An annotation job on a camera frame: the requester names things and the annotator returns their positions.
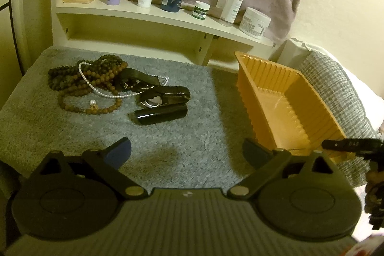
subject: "white jar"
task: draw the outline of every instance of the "white jar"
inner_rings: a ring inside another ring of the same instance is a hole
[[[254,38],[262,38],[271,18],[264,13],[248,7],[240,23],[240,30]]]
[[[210,7],[211,6],[205,2],[197,1],[192,12],[193,17],[200,20],[205,20]]]

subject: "clear spray bottle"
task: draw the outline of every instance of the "clear spray bottle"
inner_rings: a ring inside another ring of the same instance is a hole
[[[220,24],[228,27],[232,26],[242,2],[243,0],[227,0],[220,16]]]

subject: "black cylinder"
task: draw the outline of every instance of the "black cylinder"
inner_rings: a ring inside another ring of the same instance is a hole
[[[185,117],[188,108],[185,103],[162,105],[155,108],[148,108],[135,111],[135,116],[141,125],[162,123]]]

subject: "orange plastic tray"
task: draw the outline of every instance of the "orange plastic tray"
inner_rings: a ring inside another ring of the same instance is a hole
[[[324,139],[345,138],[333,114],[301,72],[243,52],[235,55],[240,64],[237,87],[261,145],[309,155],[313,150],[323,150]],[[354,157],[348,152],[324,152],[335,163]]]

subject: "shelf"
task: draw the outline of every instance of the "shelf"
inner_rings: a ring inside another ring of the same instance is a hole
[[[237,61],[225,62],[221,60],[210,59],[208,62],[208,66],[213,67],[215,69],[227,70],[234,73],[239,71],[239,63]]]
[[[183,51],[180,49],[179,51],[171,51],[137,45],[92,41],[89,39],[73,38],[67,40],[62,45],[70,48],[107,52],[110,54],[136,55],[139,57],[172,60],[189,64],[194,64],[193,60],[195,59],[195,55],[191,50]]]
[[[191,11],[181,9],[179,12],[167,12],[161,10],[158,5],[151,5],[150,8],[140,8],[136,2],[128,0],[121,0],[117,6],[107,5],[101,0],[94,0],[90,4],[59,3],[56,4],[56,13],[91,14],[144,20],[213,34],[250,46],[257,44],[273,46],[273,42],[267,38],[256,39],[250,37],[240,31],[237,26],[226,27],[218,23],[215,18],[207,17],[206,20],[199,20],[192,16]]]

